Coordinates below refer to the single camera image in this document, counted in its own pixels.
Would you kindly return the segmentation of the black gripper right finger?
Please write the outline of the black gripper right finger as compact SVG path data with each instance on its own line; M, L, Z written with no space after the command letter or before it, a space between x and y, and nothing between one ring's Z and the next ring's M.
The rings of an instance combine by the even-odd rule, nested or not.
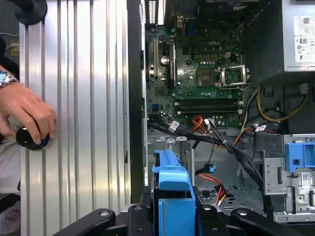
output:
M197 236L301 236L302 233L281 225L250 209L234 209L229 216L213 205L202 203L201 192L194 187L196 197Z

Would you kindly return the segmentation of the person's left hand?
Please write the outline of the person's left hand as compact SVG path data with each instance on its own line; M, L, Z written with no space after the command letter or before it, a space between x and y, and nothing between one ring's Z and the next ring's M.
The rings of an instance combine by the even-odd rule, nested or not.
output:
M40 144L48 135L52 139L56 135L56 114L53 108L18 82L0 88L0 133L4 136L15 135L8 123L10 116L27 128L36 144Z

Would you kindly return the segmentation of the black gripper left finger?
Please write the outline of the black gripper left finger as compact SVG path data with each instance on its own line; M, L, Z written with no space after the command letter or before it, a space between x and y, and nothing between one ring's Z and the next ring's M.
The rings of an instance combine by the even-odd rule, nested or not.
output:
M150 211L144 205L131 205L118 215L111 209L100 208L92 211L69 226L61 229L56 236L153 236Z

